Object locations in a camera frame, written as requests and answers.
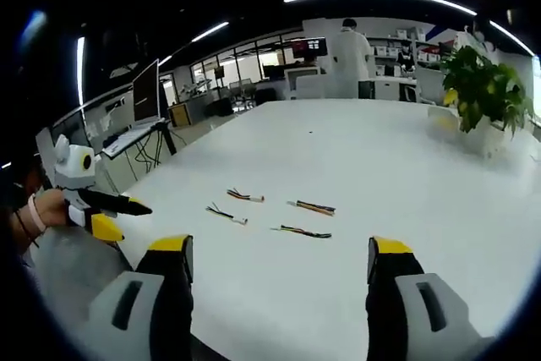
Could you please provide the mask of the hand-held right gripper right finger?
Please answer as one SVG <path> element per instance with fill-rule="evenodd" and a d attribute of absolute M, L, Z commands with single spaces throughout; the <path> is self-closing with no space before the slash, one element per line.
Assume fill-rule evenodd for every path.
<path fill-rule="evenodd" d="M 474 360 L 495 340 L 477 332 L 467 303 L 401 241 L 369 239 L 367 284 L 368 360 Z"/>

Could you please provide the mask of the person's left hand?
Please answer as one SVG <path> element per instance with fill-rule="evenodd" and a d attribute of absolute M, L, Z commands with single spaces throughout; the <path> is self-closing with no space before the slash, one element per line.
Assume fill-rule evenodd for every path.
<path fill-rule="evenodd" d="M 31 195 L 28 207 L 32 221 L 42 232 L 50 227 L 68 225 L 66 203 L 59 189 L 48 189 L 39 196 Z"/>

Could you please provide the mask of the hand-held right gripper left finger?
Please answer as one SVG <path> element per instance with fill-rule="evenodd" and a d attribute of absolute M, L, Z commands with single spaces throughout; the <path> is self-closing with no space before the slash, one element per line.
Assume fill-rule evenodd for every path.
<path fill-rule="evenodd" d="M 92 301 L 86 349 L 92 360 L 191 360 L 193 237 L 152 243 Z"/>

